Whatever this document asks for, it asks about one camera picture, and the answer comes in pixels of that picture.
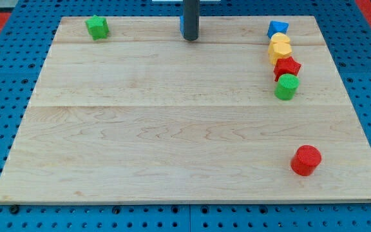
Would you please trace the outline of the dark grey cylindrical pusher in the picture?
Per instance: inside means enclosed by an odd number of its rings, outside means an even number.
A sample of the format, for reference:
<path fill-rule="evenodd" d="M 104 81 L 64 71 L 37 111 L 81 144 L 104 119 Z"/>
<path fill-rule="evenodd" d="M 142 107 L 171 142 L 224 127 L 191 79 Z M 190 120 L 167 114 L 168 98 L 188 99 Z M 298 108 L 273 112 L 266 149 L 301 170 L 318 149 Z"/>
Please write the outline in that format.
<path fill-rule="evenodd" d="M 195 41 L 199 34 L 200 0 L 183 0 L 182 35 L 187 41 Z"/>

